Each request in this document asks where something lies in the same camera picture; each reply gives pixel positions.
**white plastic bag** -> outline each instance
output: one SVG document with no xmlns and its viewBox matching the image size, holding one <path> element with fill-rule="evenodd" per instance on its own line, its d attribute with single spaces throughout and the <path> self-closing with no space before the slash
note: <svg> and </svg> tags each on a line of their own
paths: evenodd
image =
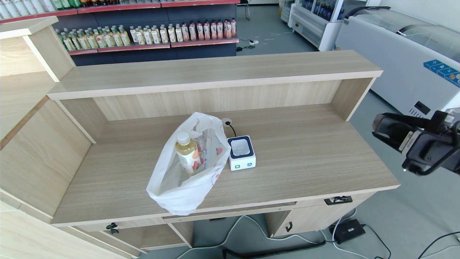
<svg viewBox="0 0 460 259">
<path fill-rule="evenodd" d="M 201 166 L 198 173 L 189 177 L 182 168 L 174 146 L 177 134 L 188 132 L 199 146 Z M 230 145 L 222 121 L 200 112 L 193 113 L 166 142 L 147 192 L 162 208 L 173 215 L 192 213 L 213 187 L 230 156 Z"/>
</svg>

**counter top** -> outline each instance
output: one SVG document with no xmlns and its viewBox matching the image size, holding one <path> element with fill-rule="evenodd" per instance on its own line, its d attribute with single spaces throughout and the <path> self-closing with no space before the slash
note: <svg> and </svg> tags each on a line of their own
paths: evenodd
<svg viewBox="0 0 460 259">
<path fill-rule="evenodd" d="M 379 67 L 351 50 L 91 65 L 75 67 L 48 96 L 64 100 L 381 74 Z"/>
<path fill-rule="evenodd" d="M 251 136 L 257 166 L 231 172 L 227 165 L 196 212 L 399 186 L 353 126 L 329 104 L 212 114 L 232 118 L 238 135 Z M 187 117 L 109 122 L 84 158 L 52 224 L 170 216 L 145 189 L 164 143 Z"/>
</svg>

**black power box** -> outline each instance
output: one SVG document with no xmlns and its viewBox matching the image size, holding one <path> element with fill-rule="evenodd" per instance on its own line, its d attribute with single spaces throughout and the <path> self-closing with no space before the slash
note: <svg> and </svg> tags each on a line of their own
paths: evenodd
<svg viewBox="0 0 460 259">
<path fill-rule="evenodd" d="M 335 225 L 329 227 L 331 234 L 334 232 L 334 227 Z M 366 231 L 364 231 L 364 228 L 361 224 L 359 224 L 358 220 L 353 219 L 340 223 L 335 230 L 335 236 L 333 238 L 337 241 L 337 244 L 341 244 L 345 241 L 359 237 L 360 235 L 364 235 L 365 233 Z"/>
</svg>

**red shelf edge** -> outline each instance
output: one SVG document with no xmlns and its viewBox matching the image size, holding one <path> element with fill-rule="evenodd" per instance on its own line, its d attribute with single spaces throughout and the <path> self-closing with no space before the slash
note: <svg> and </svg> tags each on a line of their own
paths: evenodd
<svg viewBox="0 0 460 259">
<path fill-rule="evenodd" d="M 238 43 L 238 38 L 222 39 L 222 40 L 208 40 L 208 41 L 188 41 L 188 42 L 171 42 L 171 47 L 191 47 L 191 46 L 203 46 L 203 45 L 217 45 L 217 44 L 229 44 Z"/>
<path fill-rule="evenodd" d="M 44 13 L 39 13 L 39 14 L 32 14 L 32 15 L 27 15 L 27 16 L 10 18 L 10 19 L 1 20 L 0 24 L 41 18 L 41 17 L 48 17 L 48 16 L 64 16 L 64 15 L 73 15 L 73 14 L 77 14 L 77 9 L 60 10 L 60 11 L 55 11 L 55 12 L 44 12 Z"/>
<path fill-rule="evenodd" d="M 195 1 L 162 1 L 162 7 L 177 7 L 177 6 L 207 6 L 207 5 L 226 5 L 239 4 L 239 0 L 195 0 Z"/>
<path fill-rule="evenodd" d="M 159 48 L 170 48 L 169 44 L 158 44 L 158 45 L 136 45 L 136 46 L 123 46 L 123 47 L 108 47 L 98 48 L 98 53 L 116 52 L 116 51 L 130 51 L 130 50 L 143 50 L 143 49 L 159 49 Z"/>
<path fill-rule="evenodd" d="M 160 8 L 160 3 L 149 3 L 149 4 L 135 4 L 135 5 L 112 5 L 112 6 L 92 6 L 78 8 L 78 13 L 91 13 L 91 12 L 109 12 L 109 11 L 120 11 L 120 10 L 133 10 L 133 9 L 150 9 Z"/>
<path fill-rule="evenodd" d="M 91 53 L 97 53 L 97 49 L 85 49 L 85 50 L 74 50 L 74 51 L 69 51 L 70 56 L 74 55 L 83 55 L 83 54 L 91 54 Z"/>
</svg>

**floor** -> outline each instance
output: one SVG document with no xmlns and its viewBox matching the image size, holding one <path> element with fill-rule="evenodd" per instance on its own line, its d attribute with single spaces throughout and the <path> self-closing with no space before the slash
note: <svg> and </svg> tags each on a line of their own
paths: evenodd
<svg viewBox="0 0 460 259">
<path fill-rule="evenodd" d="M 238 8 L 238 33 L 242 39 L 258 40 L 254 49 L 244 49 L 238 54 L 256 55 L 270 53 L 293 53 L 313 51 L 313 47 L 298 34 L 290 33 L 286 24 L 278 18 L 277 6 L 251 6 L 251 20 L 244 21 L 244 9 Z M 389 146 L 379 142 L 371 134 L 371 123 L 376 114 L 396 112 L 384 100 L 369 92 L 351 118 L 351 124 L 380 156 L 401 183 L 401 187 L 379 192 L 357 208 L 360 223 L 368 224 L 379 234 L 392 252 L 392 259 L 417 258 L 425 247 L 436 237 L 460 230 L 460 200 L 457 198 L 460 177 L 444 169 L 426 177 L 417 177 L 403 172 L 403 157 Z M 263 215 L 251 215 L 259 222 L 265 233 L 247 218 L 236 225 L 228 241 L 221 247 L 197 249 L 185 254 L 181 259 L 220 259 L 222 249 L 228 248 L 239 253 L 289 248 L 305 244 L 294 237 L 286 241 L 269 241 L 264 238 L 266 225 Z M 210 222 L 203 220 L 194 225 L 194 247 L 219 244 L 238 218 L 226 218 Z M 377 237 L 368 229 L 367 233 L 352 241 L 339 245 L 340 248 L 360 253 L 369 259 L 375 256 L 388 258 L 388 252 Z M 322 241 L 319 232 L 302 233 L 311 241 Z M 451 245 L 460 245 L 456 237 L 442 239 L 427 251 L 434 253 Z M 142 254 L 141 259 L 175 259 L 186 251 L 186 247 L 154 250 Z M 432 259 L 460 258 L 460 247 L 454 247 Z M 334 248 L 331 243 L 308 251 L 270 257 L 270 259 L 357 259 L 356 255 Z"/>
</svg>

